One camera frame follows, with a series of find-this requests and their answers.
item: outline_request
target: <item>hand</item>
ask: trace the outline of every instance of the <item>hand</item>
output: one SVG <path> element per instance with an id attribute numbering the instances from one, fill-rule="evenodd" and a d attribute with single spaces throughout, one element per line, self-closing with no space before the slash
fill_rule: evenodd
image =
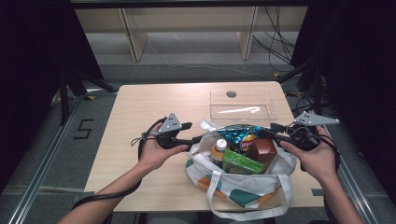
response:
<path id="1" fill-rule="evenodd" d="M 161 123 L 157 124 L 152 131 L 157 132 L 161 127 Z M 139 164 L 146 165 L 150 171 L 160 168 L 163 163 L 173 155 L 186 150 L 188 146 L 177 146 L 169 149 L 162 148 L 154 135 L 149 135 L 148 140 L 143 146 L 143 152 L 139 160 Z"/>
<path id="2" fill-rule="evenodd" d="M 325 129 L 318 126 L 318 134 L 328 136 Z M 326 143 L 320 142 L 319 145 L 311 151 L 302 151 L 288 142 L 280 142 L 280 145 L 289 153 L 295 155 L 305 168 L 320 183 L 328 177 L 335 177 L 335 160 L 332 148 Z"/>

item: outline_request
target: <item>white tote bag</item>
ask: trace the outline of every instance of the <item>white tote bag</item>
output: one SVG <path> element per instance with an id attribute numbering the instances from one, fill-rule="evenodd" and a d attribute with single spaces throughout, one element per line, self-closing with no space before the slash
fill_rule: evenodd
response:
<path id="1" fill-rule="evenodd" d="M 215 129 L 204 134 L 201 142 L 191 147 L 188 153 L 190 159 L 186 164 L 187 175 L 192 182 L 199 189 L 206 190 L 206 200 L 211 211 L 218 217 L 236 221 L 284 215 L 291 205 L 290 175 L 294 172 L 297 163 L 296 157 L 276 146 L 277 155 L 264 175 L 226 174 L 208 158 L 211 146 L 219 138 L 221 135 Z M 280 187 L 285 193 L 286 204 L 260 210 L 260 205 L 269 201 Z M 214 195 L 231 200 L 242 208 L 250 210 L 253 208 L 255 211 L 241 213 L 217 211 L 212 206 Z"/>

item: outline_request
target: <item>brown box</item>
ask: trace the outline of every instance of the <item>brown box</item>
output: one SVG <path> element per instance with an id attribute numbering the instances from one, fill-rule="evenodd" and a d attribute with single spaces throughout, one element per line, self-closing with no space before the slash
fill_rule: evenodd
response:
<path id="1" fill-rule="evenodd" d="M 274 146 L 274 142 L 268 138 L 254 140 L 249 151 L 249 157 L 252 160 L 264 165 L 263 172 L 265 172 L 265 170 L 271 164 L 271 161 L 274 159 L 275 155 L 276 148 Z"/>

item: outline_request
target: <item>bottle cap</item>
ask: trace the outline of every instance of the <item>bottle cap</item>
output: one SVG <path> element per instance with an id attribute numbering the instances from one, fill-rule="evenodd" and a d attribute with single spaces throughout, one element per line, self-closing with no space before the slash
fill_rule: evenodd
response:
<path id="1" fill-rule="evenodd" d="M 216 142 L 216 149 L 218 151 L 224 151 L 227 148 L 227 141 L 225 139 L 220 138 Z"/>

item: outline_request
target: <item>forearm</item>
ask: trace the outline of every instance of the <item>forearm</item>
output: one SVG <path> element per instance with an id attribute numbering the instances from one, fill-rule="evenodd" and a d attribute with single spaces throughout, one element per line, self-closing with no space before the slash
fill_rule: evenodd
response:
<path id="1" fill-rule="evenodd" d="M 327 203 L 337 221 L 343 223 L 363 223 L 355 206 L 348 199 L 337 176 L 319 181 L 323 187 Z"/>
<path id="2" fill-rule="evenodd" d="M 99 190 L 96 195 L 117 193 L 130 189 L 147 175 L 149 171 L 150 169 L 148 167 L 137 164 L 111 184 Z M 122 199 L 117 198 L 84 203 L 68 213 L 59 223 L 102 223 Z"/>

